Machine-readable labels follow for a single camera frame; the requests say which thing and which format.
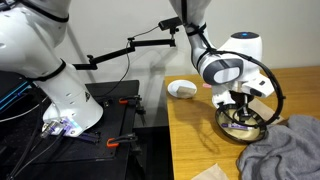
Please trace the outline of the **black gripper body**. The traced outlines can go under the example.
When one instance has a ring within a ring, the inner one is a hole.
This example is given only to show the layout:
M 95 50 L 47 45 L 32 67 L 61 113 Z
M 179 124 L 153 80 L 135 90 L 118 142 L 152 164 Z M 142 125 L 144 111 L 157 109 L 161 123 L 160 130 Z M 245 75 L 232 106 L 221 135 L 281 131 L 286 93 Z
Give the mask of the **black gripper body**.
M 232 91 L 231 98 L 236 102 L 239 115 L 249 114 L 248 103 L 253 100 L 252 95 Z

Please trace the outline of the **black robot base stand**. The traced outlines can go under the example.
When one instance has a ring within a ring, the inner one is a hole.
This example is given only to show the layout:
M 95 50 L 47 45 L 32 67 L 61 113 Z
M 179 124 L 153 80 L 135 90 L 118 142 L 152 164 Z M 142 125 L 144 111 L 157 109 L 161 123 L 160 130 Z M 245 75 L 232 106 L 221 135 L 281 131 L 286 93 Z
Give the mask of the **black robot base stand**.
M 0 118 L 0 180 L 7 180 L 34 137 L 32 152 L 13 180 L 172 180 L 168 164 L 168 131 L 136 128 L 140 101 L 119 104 L 119 99 L 138 94 L 137 80 L 96 83 L 89 91 L 103 106 L 102 119 L 77 138 L 40 137 L 36 126 L 39 111 L 50 105 L 45 94 L 39 97 L 14 74 L 1 75 L 1 89 L 11 88 L 9 105 Z M 134 133 L 138 140 L 107 148 L 109 138 Z

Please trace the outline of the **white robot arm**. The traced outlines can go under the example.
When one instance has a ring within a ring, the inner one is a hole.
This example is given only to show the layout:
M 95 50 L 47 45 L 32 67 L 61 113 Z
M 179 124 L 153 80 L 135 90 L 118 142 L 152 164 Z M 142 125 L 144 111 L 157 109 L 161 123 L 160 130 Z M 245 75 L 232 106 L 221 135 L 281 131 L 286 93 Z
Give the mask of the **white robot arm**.
M 208 39 L 205 10 L 211 0 L 169 0 L 191 44 L 191 62 L 212 86 L 215 107 L 231 105 L 233 92 L 267 97 L 275 91 L 260 73 L 262 39 L 251 32 L 233 34 L 219 49 Z M 0 70 L 35 82 L 52 100 L 43 121 L 55 135 L 77 137 L 102 117 L 102 107 L 80 79 L 76 67 L 57 57 L 69 20 L 71 0 L 11 1 L 0 12 Z

